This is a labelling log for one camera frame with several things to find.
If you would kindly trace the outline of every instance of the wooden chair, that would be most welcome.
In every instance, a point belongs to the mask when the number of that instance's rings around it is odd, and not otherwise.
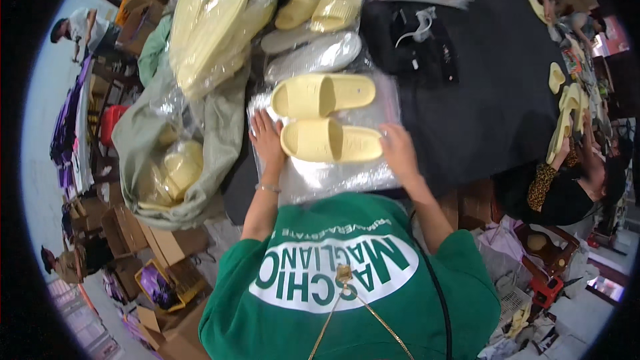
[[[534,231],[528,224],[517,227],[515,233],[527,254],[542,260],[543,268],[538,268],[526,256],[523,256],[522,264],[535,278],[546,283],[549,279],[560,276],[569,266],[569,261],[573,253],[580,247],[580,242],[558,227],[544,226],[544,228],[567,242],[564,249],[556,246],[546,233]]]

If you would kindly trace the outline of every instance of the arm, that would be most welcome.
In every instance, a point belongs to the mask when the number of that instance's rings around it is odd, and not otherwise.
[[[267,111],[261,110],[251,117],[251,125],[255,134],[249,131],[249,140],[264,163],[260,184],[267,189],[258,187],[255,191],[244,219],[241,239],[263,241],[273,232],[278,215],[278,193],[268,187],[278,187],[287,156],[280,146],[281,121],[274,126]]]
[[[89,45],[89,41],[91,40],[91,30],[93,29],[93,24],[95,24],[95,17],[98,14],[98,10],[91,9],[86,16],[86,36],[84,37],[84,44]]]
[[[436,254],[444,239],[453,233],[453,228],[418,171],[415,150],[408,132],[396,124],[382,124],[380,128],[386,134],[380,140],[385,159],[415,206],[429,253]]]
[[[551,186],[551,182],[556,176],[556,172],[560,170],[560,166],[564,163],[567,155],[571,150],[569,138],[564,138],[560,152],[556,154],[551,164],[543,163],[536,172],[535,179],[529,185],[529,193],[527,195],[527,204],[532,210],[537,212],[542,210],[547,198],[547,192]]]

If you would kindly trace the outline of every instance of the hand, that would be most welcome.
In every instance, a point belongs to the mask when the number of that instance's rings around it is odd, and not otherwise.
[[[380,139],[382,153],[400,184],[405,187],[420,179],[418,160],[409,132],[397,124],[381,124],[380,129],[386,135]]]
[[[544,8],[545,8],[545,19],[547,20],[548,23],[553,23],[556,19],[554,5],[548,0],[545,0]]]
[[[267,110],[263,109],[251,117],[251,127],[253,132],[249,131],[249,140],[264,162],[265,169],[281,172],[287,160],[287,156],[280,146],[282,121],[278,121],[274,127],[273,120]]]
[[[560,156],[560,158],[564,160],[570,151],[571,151],[571,145],[569,144],[569,138],[564,137],[564,139],[562,140],[562,147],[560,147],[560,152],[558,153],[558,156]]]

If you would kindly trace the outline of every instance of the man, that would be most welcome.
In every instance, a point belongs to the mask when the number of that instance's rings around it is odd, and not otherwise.
[[[109,60],[122,57],[123,53],[116,49],[116,40],[120,35],[120,27],[108,20],[98,17],[98,10],[81,8],[73,12],[69,18],[61,18],[51,30],[51,42],[57,43],[65,37],[76,44],[73,62],[78,62],[80,41],[84,39],[89,52],[103,56]]]
[[[44,246],[40,250],[40,257],[48,274],[51,274],[53,269],[60,279],[68,284],[81,284],[86,276],[95,274],[113,260],[113,254],[105,238],[91,238],[85,241],[84,245],[77,244],[73,251],[69,251],[64,238],[62,243],[65,251],[59,257],[55,257]]]

